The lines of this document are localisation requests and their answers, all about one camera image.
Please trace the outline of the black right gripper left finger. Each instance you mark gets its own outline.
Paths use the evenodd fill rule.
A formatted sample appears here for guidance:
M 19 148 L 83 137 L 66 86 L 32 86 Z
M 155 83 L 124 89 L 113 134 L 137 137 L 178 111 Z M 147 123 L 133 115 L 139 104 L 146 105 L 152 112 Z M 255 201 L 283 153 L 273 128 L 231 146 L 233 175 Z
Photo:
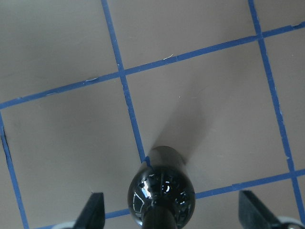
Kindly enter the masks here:
M 104 195 L 92 193 L 78 216 L 74 229 L 103 229 L 105 225 Z

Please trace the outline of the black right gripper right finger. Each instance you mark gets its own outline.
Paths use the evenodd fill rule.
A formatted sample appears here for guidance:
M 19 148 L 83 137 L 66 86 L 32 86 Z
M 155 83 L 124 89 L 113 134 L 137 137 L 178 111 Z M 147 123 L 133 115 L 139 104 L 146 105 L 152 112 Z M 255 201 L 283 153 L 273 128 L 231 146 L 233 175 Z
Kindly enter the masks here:
M 239 192 L 238 218 L 243 229 L 278 229 L 278 218 L 250 190 Z

